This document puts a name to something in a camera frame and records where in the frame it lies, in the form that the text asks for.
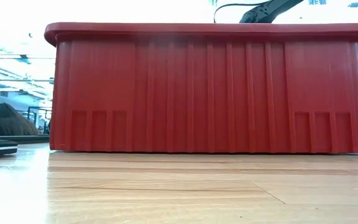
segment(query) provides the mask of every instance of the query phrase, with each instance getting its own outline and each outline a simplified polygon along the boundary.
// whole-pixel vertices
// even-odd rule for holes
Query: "black cable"
[[[265,4],[266,2],[269,2],[269,1],[265,1],[265,2],[260,2],[260,3],[252,3],[252,4],[247,4],[247,3],[230,3],[230,4],[224,4],[222,6],[219,6],[216,10],[215,10],[215,13],[214,13],[214,23],[216,23],[216,20],[215,20],[215,15],[216,13],[224,8],[224,7],[229,7],[229,6],[260,6],[262,4]]]

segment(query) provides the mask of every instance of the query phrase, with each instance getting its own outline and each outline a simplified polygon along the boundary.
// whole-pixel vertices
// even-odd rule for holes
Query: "bin side panel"
[[[358,42],[58,43],[51,148],[358,152]]]

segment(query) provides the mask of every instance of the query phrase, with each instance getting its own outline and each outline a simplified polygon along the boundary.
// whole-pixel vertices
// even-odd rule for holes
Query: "window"
[[[358,7],[358,2],[352,2],[348,7]]]
[[[309,0],[309,4],[327,4],[327,0]]]

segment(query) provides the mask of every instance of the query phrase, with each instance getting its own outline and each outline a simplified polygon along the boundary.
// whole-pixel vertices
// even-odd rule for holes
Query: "bin lip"
[[[58,34],[200,34],[200,35],[358,35],[356,24],[131,24],[56,22],[45,29],[45,40],[56,47]]]

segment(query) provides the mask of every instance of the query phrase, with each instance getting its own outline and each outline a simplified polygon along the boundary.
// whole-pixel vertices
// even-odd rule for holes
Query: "vertical rib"
[[[347,66],[348,66],[348,72],[347,75],[349,75],[349,79],[351,80],[351,82],[349,83],[350,85],[348,85],[348,89],[350,90],[350,95],[349,98],[351,100],[352,103],[352,108],[351,108],[351,134],[352,134],[352,139],[358,139],[358,132],[355,131],[355,128],[357,127],[357,111],[358,108],[355,106],[354,103],[354,97],[353,97],[353,92],[354,92],[354,87],[353,87],[353,83],[355,83],[353,81],[353,74],[357,74],[357,71],[354,69],[353,63],[352,63],[352,59],[353,55],[351,55],[351,43],[347,44],[346,47],[346,60],[347,60]],[[354,143],[358,142],[358,141],[352,141],[352,152],[355,152],[356,148],[358,146],[356,146]]]
[[[212,43],[207,45],[207,73],[208,73],[208,148],[209,152],[215,151],[215,127],[214,127],[214,49]]]
[[[292,91],[291,91],[291,73],[292,65],[291,65],[291,53],[287,44],[284,44],[284,55],[285,55],[285,78],[287,83],[287,99],[288,99],[288,120],[290,125],[290,151],[292,153],[296,152],[296,132],[295,132],[295,112],[293,110],[293,99],[292,99]]]
[[[64,140],[63,143],[66,144],[66,147],[68,149],[68,151],[72,151],[73,149],[72,144],[71,144],[71,128],[73,127],[73,109],[71,107],[71,100],[70,100],[70,95],[68,94],[70,92],[70,76],[72,76],[71,71],[73,70],[74,67],[74,63],[71,62],[71,60],[74,58],[74,51],[73,51],[73,47],[72,44],[70,44],[70,57],[69,60],[65,63],[69,64],[68,67],[68,72],[67,72],[67,76],[63,76],[64,77],[64,84],[66,85],[64,87],[65,92],[62,93],[61,98],[58,97],[58,99],[62,99],[61,105],[63,105],[64,109],[65,109],[65,115],[62,117],[62,122],[66,122],[66,130],[63,132],[63,136],[62,139],[66,139]]]
[[[267,81],[267,103],[268,103],[268,123],[270,152],[277,151],[276,137],[276,120],[274,113],[274,90],[273,90],[273,70],[272,70],[272,46],[270,43],[265,44],[265,64],[266,64],[266,81]]]
[[[309,113],[309,127],[310,127],[310,150],[315,153],[317,151],[317,132],[316,132],[316,113]]]
[[[127,115],[127,127],[126,127],[126,151],[131,152],[132,151],[132,142],[133,142],[133,128],[134,128],[134,108],[135,108],[135,92],[136,92],[136,50],[137,46],[136,43],[134,43],[132,48],[132,57],[131,57],[131,105],[128,111]]]
[[[248,131],[249,131],[249,151],[256,151],[256,125],[255,125],[255,103],[254,103],[254,74],[252,71],[252,45],[246,44],[246,64],[247,64],[247,90],[248,90]]]
[[[337,131],[336,131],[336,113],[335,113],[335,109],[334,109],[334,105],[332,104],[331,107],[331,111],[329,112],[329,123],[331,125],[331,140],[332,140],[332,149],[331,152],[332,153],[338,153],[339,148],[338,148],[338,143],[337,143]]]
[[[154,107],[154,72],[155,44],[149,44],[149,61],[147,63],[147,112],[146,112],[146,151],[153,150],[153,107]]]
[[[234,116],[234,77],[233,77],[233,47],[231,43],[226,45],[227,56],[227,124],[229,130],[229,150],[236,152],[236,123]]]
[[[187,147],[194,151],[194,45],[187,46]]]
[[[112,151],[112,110],[107,111],[107,118],[106,118],[106,150],[107,151]]]
[[[91,141],[92,141],[92,111],[88,110],[86,112],[86,123],[85,123],[85,151],[92,151]]]
[[[168,74],[167,74],[167,151],[173,151],[173,101],[175,90],[175,52],[174,44],[168,47]]]

